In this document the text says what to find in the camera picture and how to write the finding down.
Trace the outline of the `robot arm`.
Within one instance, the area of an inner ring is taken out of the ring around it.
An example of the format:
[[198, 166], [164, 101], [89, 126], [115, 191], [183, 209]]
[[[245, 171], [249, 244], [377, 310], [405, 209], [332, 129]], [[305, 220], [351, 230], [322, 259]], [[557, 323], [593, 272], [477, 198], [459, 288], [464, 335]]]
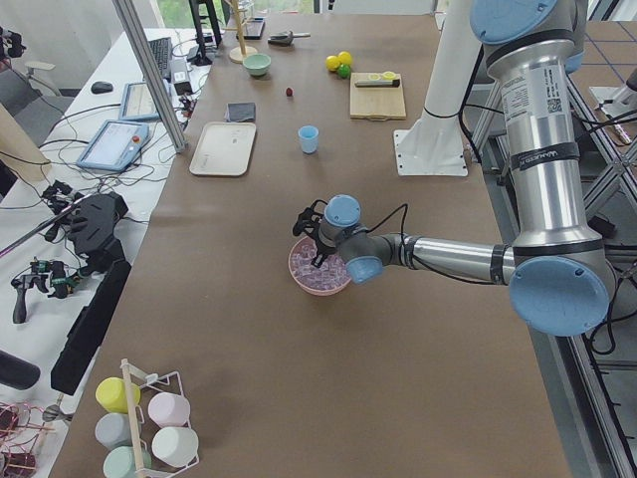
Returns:
[[306, 208], [294, 225], [295, 235], [314, 240], [314, 264], [337, 255], [357, 284], [396, 265], [506, 285], [518, 316], [558, 337], [601, 324], [617, 280], [601, 236], [587, 223], [567, 93], [567, 76], [583, 57], [585, 24], [582, 1], [453, 2], [422, 116], [395, 141], [401, 174], [456, 173], [461, 159], [447, 135], [474, 68], [485, 65], [504, 107], [520, 220], [512, 245], [377, 235], [362, 225], [358, 201], [340, 194], [323, 211]]

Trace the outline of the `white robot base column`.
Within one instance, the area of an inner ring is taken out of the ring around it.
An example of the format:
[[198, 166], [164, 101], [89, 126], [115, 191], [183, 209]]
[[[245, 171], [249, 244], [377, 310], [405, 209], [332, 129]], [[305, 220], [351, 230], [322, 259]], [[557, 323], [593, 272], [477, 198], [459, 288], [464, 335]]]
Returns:
[[394, 132], [401, 176], [468, 174], [459, 114], [482, 43], [470, 26], [471, 1], [452, 1], [442, 28], [420, 118]]

